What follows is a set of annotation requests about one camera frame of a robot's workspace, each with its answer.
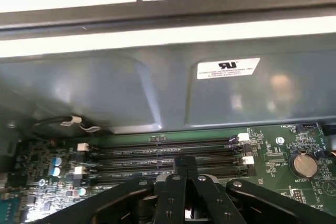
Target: black wire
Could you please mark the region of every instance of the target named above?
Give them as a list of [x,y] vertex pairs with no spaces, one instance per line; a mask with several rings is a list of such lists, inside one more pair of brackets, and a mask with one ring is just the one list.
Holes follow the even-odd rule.
[[44,142],[49,142],[50,140],[50,136],[44,136],[41,135],[39,133],[36,133],[34,131],[34,129],[37,126],[41,126],[41,125],[48,125],[48,124],[53,124],[53,123],[62,123],[62,122],[70,122],[72,120],[72,116],[68,115],[68,116],[56,116],[54,118],[46,118],[46,119],[42,119],[39,120],[37,122],[35,122],[29,129],[29,133],[30,135],[32,135],[35,139],[40,140],[40,141],[44,141]]

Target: capacitor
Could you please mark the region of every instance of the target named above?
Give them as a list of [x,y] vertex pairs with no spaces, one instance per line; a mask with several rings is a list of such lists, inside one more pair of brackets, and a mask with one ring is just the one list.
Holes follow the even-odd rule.
[[78,195],[79,196],[88,196],[90,194],[90,188],[80,188],[78,190]]
[[55,167],[53,170],[53,176],[57,177],[60,175],[60,173],[61,173],[61,169],[59,167]]
[[289,158],[291,171],[300,178],[312,178],[318,172],[316,160],[308,153],[297,153]]
[[63,162],[62,158],[60,157],[55,157],[53,161],[55,166],[60,166]]
[[53,171],[53,176],[54,177],[59,177],[59,176],[62,176],[64,175],[65,171],[63,168],[60,168],[60,167],[54,167],[54,169],[52,170]]

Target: green circuit board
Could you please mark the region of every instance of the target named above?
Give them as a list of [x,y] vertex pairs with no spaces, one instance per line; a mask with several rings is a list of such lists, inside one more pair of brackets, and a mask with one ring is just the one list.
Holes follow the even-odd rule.
[[[76,164],[68,165],[69,170],[58,177],[45,174],[48,167],[50,167],[48,161],[52,157],[62,157],[65,160],[69,160],[71,155],[78,153],[76,151],[78,143],[88,143],[97,149],[107,146],[112,148],[120,148],[122,146],[122,148],[131,148],[133,150],[140,148],[137,146],[151,144],[153,141],[162,141],[162,143],[166,141],[176,142],[176,146],[173,144],[169,149],[170,151],[178,152],[182,148],[178,144],[182,142],[200,141],[199,143],[210,143],[214,139],[245,133],[248,135],[248,142],[251,145],[255,174],[240,178],[336,216],[336,204],[334,204],[336,199],[336,166],[334,160],[332,158],[316,160],[318,172],[310,179],[298,177],[289,166],[290,157],[297,151],[315,153],[328,149],[328,139],[323,135],[319,124],[313,123],[310,125],[313,125],[313,127],[304,131],[297,130],[297,126],[302,125],[285,124],[234,129],[74,138],[65,140],[65,145],[62,148],[54,148],[51,151],[43,143],[30,143],[29,146],[25,146],[22,149],[24,153],[21,153],[21,156],[27,157],[29,165],[25,168],[25,175],[28,178],[26,187],[21,189],[22,202],[20,209],[28,211],[27,216],[43,218],[55,211],[111,188],[108,185],[90,185],[89,193],[79,196],[78,190],[81,187],[88,188],[88,186],[75,186],[72,182],[66,180],[67,175],[73,173],[73,168]],[[225,184],[233,178],[235,177],[221,178],[219,181]],[[46,182],[43,187],[39,185],[41,179]],[[34,196],[34,201],[31,199],[31,204],[25,207],[27,198],[32,196]]]
[[[330,159],[320,159],[319,172],[312,179],[293,174],[288,161],[296,150],[314,152],[327,149],[327,138],[318,126],[308,132],[297,133],[296,125],[274,125],[238,129],[172,132],[163,134],[140,134],[94,138],[86,142],[97,145],[132,145],[149,142],[153,137],[166,137],[169,141],[213,139],[248,132],[253,147],[257,176],[244,179],[276,191],[309,206],[336,216],[336,165]],[[276,143],[282,137],[283,145]]]

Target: microchip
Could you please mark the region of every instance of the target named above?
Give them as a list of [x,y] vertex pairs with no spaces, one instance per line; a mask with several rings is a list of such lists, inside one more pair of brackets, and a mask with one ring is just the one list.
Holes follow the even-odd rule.
[[34,154],[31,158],[30,161],[34,162],[34,161],[38,161],[38,155]]
[[72,196],[72,191],[66,191],[65,196]]
[[68,174],[65,178],[66,182],[72,182],[73,181],[73,174]]
[[43,211],[50,211],[50,208],[51,208],[51,203],[50,202],[44,203]]
[[28,175],[21,173],[9,173],[6,187],[24,187],[27,184]]
[[83,174],[74,174],[74,180],[81,180],[81,179],[83,179]]
[[85,153],[83,153],[83,152],[77,153],[76,154],[76,162],[78,162],[78,163],[85,162]]
[[72,153],[70,155],[70,161],[76,161],[76,157],[77,157],[77,154],[76,153]]
[[35,201],[36,201],[36,197],[34,197],[34,196],[28,196],[28,198],[27,198],[27,203],[28,204],[34,204]]
[[80,179],[74,179],[72,185],[75,186],[75,187],[78,187],[78,186],[81,186],[81,184],[82,184],[82,182],[81,182]]

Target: metal frame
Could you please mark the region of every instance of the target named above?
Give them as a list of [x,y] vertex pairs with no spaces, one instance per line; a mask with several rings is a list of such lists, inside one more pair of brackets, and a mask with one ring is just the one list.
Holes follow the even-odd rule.
[[[93,32],[82,29],[83,25],[97,25],[113,23],[114,26],[134,29],[134,25],[144,24],[152,26],[153,21],[173,17],[195,17],[202,15],[241,14],[280,9],[319,8],[332,7],[336,0],[169,0],[156,2],[136,2],[116,5],[102,5],[89,7],[75,7],[51,10],[36,10],[17,13],[0,14],[0,31],[10,31],[26,28],[57,28],[57,34],[80,34]],[[35,37],[30,30],[26,37]]]

